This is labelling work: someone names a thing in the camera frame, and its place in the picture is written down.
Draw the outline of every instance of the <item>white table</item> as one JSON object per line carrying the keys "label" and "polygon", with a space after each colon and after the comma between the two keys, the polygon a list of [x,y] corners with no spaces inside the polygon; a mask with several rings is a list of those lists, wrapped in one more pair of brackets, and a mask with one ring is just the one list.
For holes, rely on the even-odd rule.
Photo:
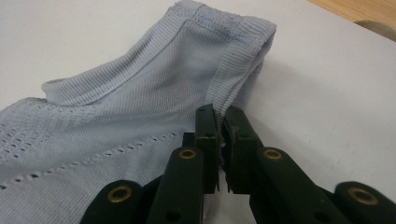
{"label": "white table", "polygon": [[[278,25],[247,114],[316,184],[368,184],[396,201],[396,43],[304,0],[203,1]],[[45,81],[121,56],[174,1],[0,2],[0,109]],[[217,193],[205,223],[254,223]]]}

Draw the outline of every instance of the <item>garment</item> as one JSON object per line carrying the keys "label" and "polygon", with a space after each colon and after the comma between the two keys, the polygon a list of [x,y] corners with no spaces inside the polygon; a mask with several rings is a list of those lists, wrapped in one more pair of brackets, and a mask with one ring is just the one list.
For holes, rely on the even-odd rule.
{"label": "garment", "polygon": [[108,183],[161,175],[197,107],[245,106],[275,31],[181,1],[117,60],[2,110],[0,223],[78,223]]}

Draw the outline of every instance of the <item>wooden surface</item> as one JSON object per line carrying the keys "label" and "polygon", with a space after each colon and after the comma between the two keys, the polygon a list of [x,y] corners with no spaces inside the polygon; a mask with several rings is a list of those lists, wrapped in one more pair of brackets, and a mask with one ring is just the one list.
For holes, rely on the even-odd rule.
{"label": "wooden surface", "polygon": [[349,21],[379,21],[396,29],[396,0],[309,0]]}

